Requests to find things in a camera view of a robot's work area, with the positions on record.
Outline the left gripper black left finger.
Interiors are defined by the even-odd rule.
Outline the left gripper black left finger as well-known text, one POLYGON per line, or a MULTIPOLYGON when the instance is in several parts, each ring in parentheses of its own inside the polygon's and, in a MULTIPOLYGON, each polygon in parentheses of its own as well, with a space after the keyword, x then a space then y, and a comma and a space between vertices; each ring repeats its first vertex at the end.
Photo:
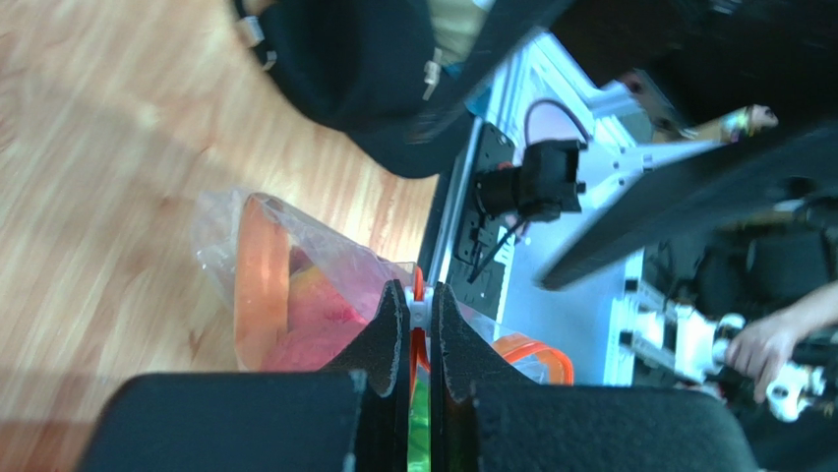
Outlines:
POLYGON ((409 311, 384 286, 361 333, 315 372, 148 374, 103 408, 81 471, 403 471, 409 311))

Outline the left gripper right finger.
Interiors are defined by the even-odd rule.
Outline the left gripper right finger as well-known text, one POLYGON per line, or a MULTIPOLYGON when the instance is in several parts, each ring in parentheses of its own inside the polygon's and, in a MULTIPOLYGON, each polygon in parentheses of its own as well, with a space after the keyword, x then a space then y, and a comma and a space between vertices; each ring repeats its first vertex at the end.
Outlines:
POLYGON ((753 471, 718 400, 673 388, 539 384, 506 362, 438 284, 430 325, 435 471, 753 471))

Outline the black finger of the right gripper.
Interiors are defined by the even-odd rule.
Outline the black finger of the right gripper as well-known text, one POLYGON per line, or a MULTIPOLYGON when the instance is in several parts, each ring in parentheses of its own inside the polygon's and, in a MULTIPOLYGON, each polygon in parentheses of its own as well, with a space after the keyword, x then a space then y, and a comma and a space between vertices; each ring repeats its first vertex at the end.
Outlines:
POLYGON ((776 129, 642 175, 538 274, 557 291, 637 249, 837 192, 837 127, 776 129))

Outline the green bell pepper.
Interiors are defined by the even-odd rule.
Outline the green bell pepper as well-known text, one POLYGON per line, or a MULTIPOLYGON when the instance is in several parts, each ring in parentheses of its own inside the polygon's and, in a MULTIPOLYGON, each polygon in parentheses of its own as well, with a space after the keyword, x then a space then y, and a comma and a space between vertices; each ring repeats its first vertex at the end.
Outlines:
POLYGON ((409 412, 407 471, 431 471, 430 400, 426 382, 417 380, 409 412))

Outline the red apple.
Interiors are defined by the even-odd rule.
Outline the red apple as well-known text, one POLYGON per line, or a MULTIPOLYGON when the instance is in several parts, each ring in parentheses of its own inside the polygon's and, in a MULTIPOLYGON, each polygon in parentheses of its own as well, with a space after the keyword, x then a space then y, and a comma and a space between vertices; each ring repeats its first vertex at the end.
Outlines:
POLYGON ((337 356, 368 321, 315 266, 290 279, 288 332, 266 356, 266 372, 317 371, 337 356))

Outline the clear zip top bag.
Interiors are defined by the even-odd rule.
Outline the clear zip top bag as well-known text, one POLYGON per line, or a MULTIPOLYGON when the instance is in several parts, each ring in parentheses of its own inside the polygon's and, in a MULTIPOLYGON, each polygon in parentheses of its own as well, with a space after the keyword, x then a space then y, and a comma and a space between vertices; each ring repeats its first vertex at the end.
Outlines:
POLYGON ((360 384, 348 471, 570 471, 562 352, 258 192, 202 193, 192 242, 233 311, 241 370, 360 384))

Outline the orange melon slice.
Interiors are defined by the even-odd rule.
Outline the orange melon slice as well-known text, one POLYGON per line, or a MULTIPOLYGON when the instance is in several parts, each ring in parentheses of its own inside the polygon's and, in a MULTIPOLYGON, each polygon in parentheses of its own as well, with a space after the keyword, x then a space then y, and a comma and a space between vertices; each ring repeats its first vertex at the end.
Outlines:
POLYGON ((239 220, 234 280, 234 340, 240 367, 257 371, 288 332, 289 241, 262 194, 246 199, 239 220))

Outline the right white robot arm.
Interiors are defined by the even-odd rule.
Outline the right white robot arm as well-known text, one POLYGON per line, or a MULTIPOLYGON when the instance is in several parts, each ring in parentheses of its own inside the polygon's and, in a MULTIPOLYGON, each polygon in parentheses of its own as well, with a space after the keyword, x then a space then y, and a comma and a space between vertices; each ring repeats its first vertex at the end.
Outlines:
POLYGON ((540 268, 558 291, 631 252, 792 200, 837 192, 837 125, 777 129, 738 143, 689 142, 619 149, 542 141, 519 166, 480 173, 475 202, 491 217, 552 222, 586 216, 540 268))

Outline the operator hand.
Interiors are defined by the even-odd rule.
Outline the operator hand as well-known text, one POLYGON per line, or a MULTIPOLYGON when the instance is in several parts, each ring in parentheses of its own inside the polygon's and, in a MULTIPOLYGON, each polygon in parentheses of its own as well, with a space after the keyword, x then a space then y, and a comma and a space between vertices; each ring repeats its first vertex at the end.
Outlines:
POLYGON ((797 322, 782 310, 746 327, 729 343, 726 363, 754 380, 753 398, 762 403, 769 385, 791 359, 799 337, 797 322))

